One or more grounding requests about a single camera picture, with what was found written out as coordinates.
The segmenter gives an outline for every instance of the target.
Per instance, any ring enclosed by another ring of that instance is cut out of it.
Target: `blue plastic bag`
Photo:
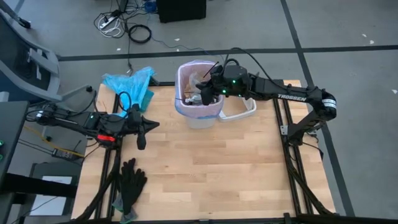
[[[155,70],[151,67],[145,67],[137,71],[134,75],[103,75],[103,83],[115,93],[120,94],[126,91],[130,94],[131,105],[129,97],[126,94],[120,96],[123,108],[126,110],[134,104],[138,104],[140,111],[144,112],[154,93],[148,90],[150,78],[155,75]],[[122,111],[119,116],[124,117],[125,111]]]

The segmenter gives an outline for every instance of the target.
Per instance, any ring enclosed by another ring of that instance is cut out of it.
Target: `trash bin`
[[[184,90],[189,84],[189,77],[191,74],[197,72],[203,74],[208,72],[214,62],[194,60],[185,63],[178,68],[175,77],[175,109],[184,115],[187,124],[191,128],[209,128],[212,127],[224,105],[224,96],[220,95],[216,103],[205,105],[188,105],[185,103]],[[207,75],[205,80],[209,80],[210,75]]]

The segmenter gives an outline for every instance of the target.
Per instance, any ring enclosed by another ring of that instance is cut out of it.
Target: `wooden table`
[[[300,86],[298,80],[287,83]],[[275,218],[285,212],[294,216],[272,100],[257,101],[256,114],[251,117],[230,123],[217,121],[210,129],[190,129],[174,108],[175,88],[150,89],[155,95],[144,116],[160,126],[146,134],[143,151],[137,149],[136,136],[126,136],[121,157],[122,161],[137,158],[136,167],[148,176],[134,205],[138,220]],[[113,102],[114,93],[101,85],[98,109],[110,113]],[[227,115],[242,110],[239,98],[226,99],[223,111]],[[290,110],[295,123],[308,113],[305,103],[290,102]],[[303,140],[317,145],[310,136]],[[89,147],[86,154],[94,148]],[[308,186],[327,209],[334,211],[319,152],[306,145],[300,146],[300,152]],[[85,160],[72,218],[79,216],[96,194],[103,159],[104,149],[98,149]],[[298,194],[305,211],[300,187]],[[108,198],[109,191],[104,196],[103,217]],[[113,220],[120,217],[115,211]]]

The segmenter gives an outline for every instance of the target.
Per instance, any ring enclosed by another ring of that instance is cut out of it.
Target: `white cable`
[[[104,18],[105,18],[105,16],[103,16],[101,19],[99,19],[99,21],[98,21],[98,30],[101,32],[101,34],[102,34],[104,37],[108,37],[108,38],[117,37],[117,36],[122,32],[122,30],[119,28],[119,26],[120,26],[120,20],[119,20],[119,19],[116,19],[116,22],[114,23],[114,27],[112,27],[112,28],[110,28],[110,29],[108,29],[108,30],[101,30],[101,29],[100,29],[100,25],[101,25],[101,21],[102,21]],[[118,30],[119,32],[118,32],[117,34],[115,34],[115,35],[107,35],[108,33],[112,32],[112,31],[114,31],[114,30]]]

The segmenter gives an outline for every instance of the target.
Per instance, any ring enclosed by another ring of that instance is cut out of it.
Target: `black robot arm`
[[[137,147],[145,149],[145,134],[159,126],[158,122],[149,121],[138,112],[138,105],[127,110],[127,115],[121,118],[106,112],[74,113],[48,105],[39,111],[35,121],[44,126],[60,126],[92,137],[104,147],[116,147],[117,139],[128,134],[137,135]]]
[[[238,96],[245,99],[266,101],[274,98],[309,103],[313,107],[303,120],[291,124],[282,134],[287,135],[291,145],[302,145],[304,133],[321,128],[326,122],[336,117],[335,97],[318,87],[295,87],[284,85],[283,80],[270,80],[248,73],[235,59],[229,59],[236,65],[219,65],[210,70],[210,79],[197,84],[201,90],[204,105],[209,105],[218,95]]]

